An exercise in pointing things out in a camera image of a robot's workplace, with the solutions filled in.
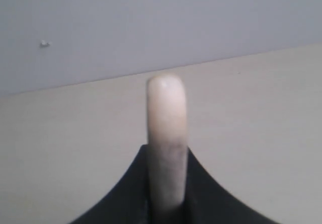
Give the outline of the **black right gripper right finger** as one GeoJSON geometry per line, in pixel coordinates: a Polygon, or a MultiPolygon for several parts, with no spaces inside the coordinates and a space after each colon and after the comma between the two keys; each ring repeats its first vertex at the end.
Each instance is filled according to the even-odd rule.
{"type": "Polygon", "coordinates": [[[267,218],[251,209],[221,185],[188,153],[185,223],[266,223],[267,218]]]}

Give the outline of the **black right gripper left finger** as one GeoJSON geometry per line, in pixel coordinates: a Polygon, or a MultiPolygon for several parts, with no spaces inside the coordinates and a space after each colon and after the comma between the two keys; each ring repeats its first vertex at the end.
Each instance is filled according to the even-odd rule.
{"type": "Polygon", "coordinates": [[[111,191],[72,223],[151,223],[148,191],[146,145],[142,145],[111,191]]]}

